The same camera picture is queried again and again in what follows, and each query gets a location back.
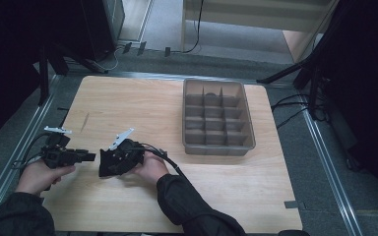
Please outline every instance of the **gray mat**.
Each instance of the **gray mat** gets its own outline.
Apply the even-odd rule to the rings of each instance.
[[[118,66],[106,76],[131,71],[249,79],[254,83],[255,79],[266,78],[288,66],[181,54],[164,57],[161,52],[145,52],[137,56],[135,50],[128,54],[117,52],[117,58],[119,59]],[[115,61],[107,60],[104,64],[104,66],[114,65]],[[80,65],[70,64],[69,66],[71,71],[66,78],[62,79],[41,127],[57,126],[60,123],[65,112],[57,110],[57,107],[70,107],[82,78],[92,74]],[[296,93],[290,85],[294,76],[283,78],[278,82],[279,86],[267,87],[271,104]],[[36,91],[1,129],[0,172],[36,111],[38,98],[39,92]],[[299,109],[299,106],[276,109],[275,123],[280,124]],[[349,171],[345,164],[344,151],[339,146],[330,126],[321,123],[321,127],[330,153],[334,157],[337,171],[356,209],[363,233],[378,235],[378,181],[369,173]],[[299,212],[304,229],[313,236],[348,235],[303,116],[298,115],[280,127],[279,136],[293,191],[296,200],[300,203]],[[60,232],[59,235],[66,235],[66,233]],[[72,233],[72,235],[94,234]]]

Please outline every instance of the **black stand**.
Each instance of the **black stand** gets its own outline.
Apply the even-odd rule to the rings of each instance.
[[[102,69],[96,67],[89,61],[85,60],[81,56],[77,55],[73,51],[69,50],[67,47],[56,44],[56,43],[44,43],[39,51],[39,87],[40,87],[40,98],[38,105],[41,106],[46,99],[49,97],[49,84],[48,84],[48,63],[51,64],[55,73],[57,75],[67,75],[69,67],[64,61],[63,55],[66,55],[73,60],[77,61],[84,67],[88,68],[94,73],[107,73]]]
[[[330,44],[332,38],[336,35],[337,29],[341,25],[343,18],[347,15],[351,7],[355,4],[355,0],[346,1],[345,4],[341,1],[337,6],[335,14],[315,49],[304,60],[270,76],[263,80],[256,80],[259,84],[270,84],[287,76],[299,69],[300,72],[293,81],[293,85],[296,89],[303,89],[311,80],[311,91],[309,98],[309,112],[313,119],[315,119],[315,104],[317,98],[318,83],[322,79],[321,68],[324,65],[324,54],[330,50]]]

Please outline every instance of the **wooden tabletop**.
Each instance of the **wooden tabletop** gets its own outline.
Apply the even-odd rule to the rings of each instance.
[[[117,134],[162,148],[211,207],[238,220],[247,233],[302,229],[265,88],[245,86],[256,146],[245,156],[188,155],[182,144],[183,82],[86,77],[64,123],[68,148],[96,153],[94,162],[45,192],[56,230],[182,232],[161,212],[157,191],[138,176],[99,179],[99,150]],[[167,165],[171,173],[175,171]]]

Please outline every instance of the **black sleeve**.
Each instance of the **black sleeve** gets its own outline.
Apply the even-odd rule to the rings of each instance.
[[[183,177],[166,174],[157,181],[157,200],[173,224],[186,235],[246,235],[231,216],[212,209]]]
[[[38,196],[14,193],[0,206],[0,235],[55,235],[50,212]]]

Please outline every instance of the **person's right hand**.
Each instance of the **person's right hand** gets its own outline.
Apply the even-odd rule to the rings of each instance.
[[[146,151],[143,165],[131,169],[130,173],[140,175],[144,180],[155,185],[160,177],[168,174],[168,169],[163,159]]]

